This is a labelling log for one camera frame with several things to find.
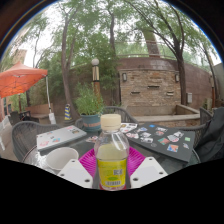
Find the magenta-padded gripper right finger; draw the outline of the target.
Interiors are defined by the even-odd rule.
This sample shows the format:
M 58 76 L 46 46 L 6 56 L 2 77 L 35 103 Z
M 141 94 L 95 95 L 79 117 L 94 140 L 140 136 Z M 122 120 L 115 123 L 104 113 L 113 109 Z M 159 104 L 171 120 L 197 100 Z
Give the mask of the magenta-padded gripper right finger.
M 167 176 L 167 173 L 154 157 L 145 157 L 136 149 L 130 148 L 128 175 L 131 188 L 140 188 Z

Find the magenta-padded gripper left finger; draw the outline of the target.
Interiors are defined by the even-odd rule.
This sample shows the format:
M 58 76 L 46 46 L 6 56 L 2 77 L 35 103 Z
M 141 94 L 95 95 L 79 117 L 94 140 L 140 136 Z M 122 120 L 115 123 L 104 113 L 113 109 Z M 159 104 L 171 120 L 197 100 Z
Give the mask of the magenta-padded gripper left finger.
M 91 149 L 80 159 L 71 159 L 58 176 L 84 188 L 91 188 L 96 174 L 96 158 Z

